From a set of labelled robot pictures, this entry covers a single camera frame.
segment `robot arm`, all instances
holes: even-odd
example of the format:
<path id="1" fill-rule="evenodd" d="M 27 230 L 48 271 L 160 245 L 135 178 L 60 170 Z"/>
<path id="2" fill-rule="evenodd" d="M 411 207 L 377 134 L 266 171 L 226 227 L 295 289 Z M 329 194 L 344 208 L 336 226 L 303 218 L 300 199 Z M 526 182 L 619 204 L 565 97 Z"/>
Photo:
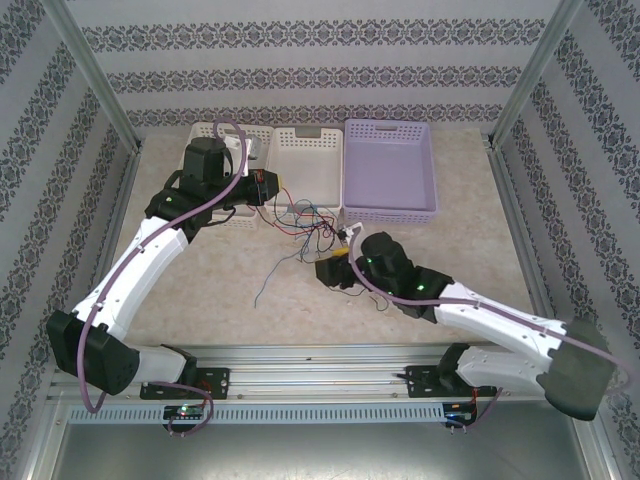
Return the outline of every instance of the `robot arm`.
<path id="1" fill-rule="evenodd" d="M 347 229 L 347 238 L 357 227 Z M 349 244 L 355 249 L 355 242 Z M 440 384 L 455 375 L 454 383 L 462 380 L 472 387 L 544 394 L 563 413 L 593 419 L 615 367 L 571 340 L 606 352 L 595 325 L 540 318 L 483 297 L 448 275 L 414 265 L 385 232 L 368 236 L 360 249 L 362 256 L 354 255 L 353 265 L 344 252 L 317 261 L 316 277 L 329 287 L 349 288 L 358 282 L 386 294 L 411 317 L 461 328 L 502 347 L 455 345 L 441 362 L 446 367 L 439 367 L 446 370 L 436 380 Z"/>
<path id="2" fill-rule="evenodd" d="M 255 137 L 247 139 L 248 157 L 256 148 Z M 168 228 L 150 242 L 158 229 L 186 212 L 206 204 L 227 188 L 237 161 L 240 144 L 195 138 L 186 148 L 184 167 L 174 172 L 161 192 L 155 195 L 133 241 L 106 277 L 71 314 L 56 311 L 47 321 L 47 333 L 58 367 L 77 375 L 76 357 L 84 323 L 98 306 L 89 329 L 84 355 L 85 377 L 89 384 L 115 395 L 131 382 L 178 382 L 191 385 L 196 360 L 188 353 L 170 347 L 128 346 L 124 338 L 133 317 L 151 288 L 171 261 L 184 251 L 201 228 L 211 225 L 214 210 L 231 210 L 235 205 L 263 205 L 279 191 L 279 179 L 265 170 L 243 171 L 243 177 L 224 198 L 174 228 Z M 124 259 L 138 249 L 126 268 L 118 274 Z M 98 303 L 105 285 L 113 281 L 104 300 Z"/>

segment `metal frame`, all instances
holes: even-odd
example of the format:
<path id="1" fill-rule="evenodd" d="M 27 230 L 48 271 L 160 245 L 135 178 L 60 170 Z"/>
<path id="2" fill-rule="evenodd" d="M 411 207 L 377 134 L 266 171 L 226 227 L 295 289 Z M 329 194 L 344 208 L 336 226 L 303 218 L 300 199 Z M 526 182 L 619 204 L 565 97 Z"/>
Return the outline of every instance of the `metal frame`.
<path id="1" fill-rule="evenodd" d="M 518 208 L 517 198 L 513 184 L 509 179 L 504 157 L 499 144 L 487 138 L 485 148 L 493 175 L 496 180 L 498 194 L 502 201 L 507 224 L 516 248 L 520 268 L 525 283 L 529 289 L 531 304 L 534 312 L 540 316 L 552 318 L 554 316 L 551 302 L 546 292 L 540 268 L 536 260 L 533 246 L 527 234 L 522 212 Z M 576 437 L 587 465 L 587 470 L 592 479 L 618 480 L 622 474 L 611 450 L 609 437 L 607 436 L 600 414 L 593 422 L 581 422 L 573 420 Z"/>
<path id="2" fill-rule="evenodd" d="M 500 115 L 496 128 L 490 137 L 483 137 L 532 304 L 536 313 L 546 317 L 553 316 L 551 305 L 522 214 L 517 207 L 504 159 L 499 148 L 494 148 L 499 146 L 508 135 L 544 66 L 551 58 L 581 4 L 581 0 L 561 0 Z M 43 5 L 122 140 L 130 149 L 139 147 L 140 140 L 137 134 L 65 1 L 43 0 Z M 135 154 L 125 174 L 124 189 L 118 200 L 105 253 L 98 269 L 99 278 L 109 269 L 115 254 L 122 220 L 140 160 L 140 153 L 136 151 Z M 397 405 L 399 409 L 413 408 L 417 403 L 408 398 L 404 381 L 394 377 L 393 374 L 403 372 L 404 367 L 409 364 L 437 364 L 447 347 L 448 345 L 347 345 L 186 348 L 199 358 L 201 366 L 231 368 L 229 399 L 218 403 L 230 411 L 240 411 L 259 407 L 285 410 L 304 407 L 313 410 L 324 408 L 328 404 L 348 405 L 356 410 L 387 405 Z M 139 387 L 139 385 L 130 386 L 120 395 L 110 398 L 108 405 L 115 410 L 126 411 L 141 405 L 151 408 L 155 405 L 159 408 L 165 403 L 171 403 L 142 401 L 138 397 Z M 93 390 L 92 395 L 97 396 L 97 392 Z M 465 400 L 468 399 L 446 399 L 446 401 Z M 437 406 L 443 401 L 445 399 L 434 398 L 421 404 Z M 543 401 L 543 399 L 505 395 L 501 401 Z M 57 371 L 54 374 L 21 478 L 50 479 L 52 477 L 58 454 L 63 448 L 66 428 L 76 420 L 72 417 L 81 405 L 77 380 Z M 422 422 L 425 419 L 418 416 L 412 421 Z M 621 478 L 602 419 L 597 417 L 591 423 L 574 421 L 573 424 L 591 478 L 610 480 Z"/>
<path id="3" fill-rule="evenodd" d="M 518 83 L 509 96 L 507 104 L 502 109 L 493 132 L 491 132 L 491 140 L 494 145 L 501 145 L 504 142 L 533 87 L 538 83 L 547 62 L 553 56 L 553 51 L 583 3 L 582 0 L 561 0 L 558 4 Z"/>
<path id="4" fill-rule="evenodd" d="M 354 418 L 327 417 L 308 421 L 302 415 L 292 418 L 282 412 L 316 412 L 333 410 L 353 412 L 354 417 L 368 414 L 367 423 L 440 421 L 438 409 L 443 402 L 468 398 L 432 398 L 416 401 L 407 395 L 404 380 L 395 373 L 404 372 L 408 364 L 437 364 L 449 345 L 344 345 L 286 347 L 187 347 L 205 367 L 227 366 L 231 369 L 229 398 L 217 401 L 219 423 L 360 423 Z M 132 385 L 120 395 L 110 397 L 108 415 L 96 418 L 82 414 L 77 379 L 56 371 L 46 405 L 27 459 L 23 479 L 50 479 L 55 463 L 64 448 L 66 428 L 77 423 L 140 424 L 159 423 L 141 419 L 135 410 L 151 411 L 179 401 L 143 401 L 138 397 L 140 385 Z M 544 401 L 541 397 L 505 395 L 501 402 Z M 416 414 L 415 409 L 434 409 Z M 252 417 L 254 412 L 280 412 L 282 421 L 264 422 Z M 592 479 L 621 478 L 597 418 L 592 423 L 574 422 L 575 433 Z"/>
<path id="5" fill-rule="evenodd" d="M 100 106 L 104 108 L 120 139 L 127 146 L 127 150 L 131 151 L 139 147 L 140 138 L 111 88 L 82 30 L 71 15 L 66 0 L 42 0 L 42 6 L 96 94 Z"/>

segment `patterned wallpaper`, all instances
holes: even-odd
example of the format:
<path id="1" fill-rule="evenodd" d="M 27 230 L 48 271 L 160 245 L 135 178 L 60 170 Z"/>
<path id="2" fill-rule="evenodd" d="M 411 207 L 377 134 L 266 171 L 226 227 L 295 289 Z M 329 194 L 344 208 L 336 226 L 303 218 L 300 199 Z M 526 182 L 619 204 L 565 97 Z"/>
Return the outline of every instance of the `patterned wallpaper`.
<path id="1" fill-rule="evenodd" d="M 503 145 L 553 308 L 593 321 L 640 368 L 637 1 L 588 1 Z M 640 385 L 601 408 L 624 478 L 640 478 Z"/>
<path id="2" fill-rule="evenodd" d="M 491 130 L 558 0 L 77 0 L 141 135 L 229 114 Z"/>
<path id="3" fill-rule="evenodd" d="M 51 373 L 44 322 L 90 289 L 128 152 L 36 0 L 0 2 L 0 479 Z"/>

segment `beige tabletop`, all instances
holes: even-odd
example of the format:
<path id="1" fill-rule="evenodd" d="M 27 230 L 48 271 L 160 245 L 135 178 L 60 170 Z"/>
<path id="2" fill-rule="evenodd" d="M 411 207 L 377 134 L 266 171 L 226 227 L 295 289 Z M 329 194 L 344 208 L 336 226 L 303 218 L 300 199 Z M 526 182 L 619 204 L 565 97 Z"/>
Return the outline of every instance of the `beige tabletop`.
<path id="1" fill-rule="evenodd" d="M 151 197 L 180 163 L 186 140 L 147 137 L 116 258 L 134 237 Z M 530 312 L 479 131 L 434 131 L 433 153 L 441 208 L 435 220 L 426 226 L 365 224 L 366 232 L 387 231 L 415 264 L 449 274 L 483 295 Z M 142 303 L 127 341 L 318 345 L 478 340 L 461 330 L 413 319 L 393 305 L 378 312 L 368 292 L 359 297 L 332 292 L 316 280 L 313 265 L 295 258 L 282 262 L 254 308 L 253 299 L 267 274 L 279 259 L 300 247 L 300 241 L 264 223 L 255 231 L 201 230 Z M 384 302 L 379 301 L 380 308 Z"/>

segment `yellow object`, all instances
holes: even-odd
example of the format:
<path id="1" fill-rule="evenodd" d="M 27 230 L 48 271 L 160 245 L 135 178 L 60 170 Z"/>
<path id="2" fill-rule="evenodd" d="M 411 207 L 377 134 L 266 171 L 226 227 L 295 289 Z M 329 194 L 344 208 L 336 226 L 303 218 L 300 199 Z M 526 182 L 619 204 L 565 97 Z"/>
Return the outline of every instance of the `yellow object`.
<path id="1" fill-rule="evenodd" d="M 338 250 L 334 250 L 333 256 L 341 257 L 342 255 L 346 255 L 347 253 L 349 253 L 349 247 L 342 247 L 342 248 L 339 248 Z"/>

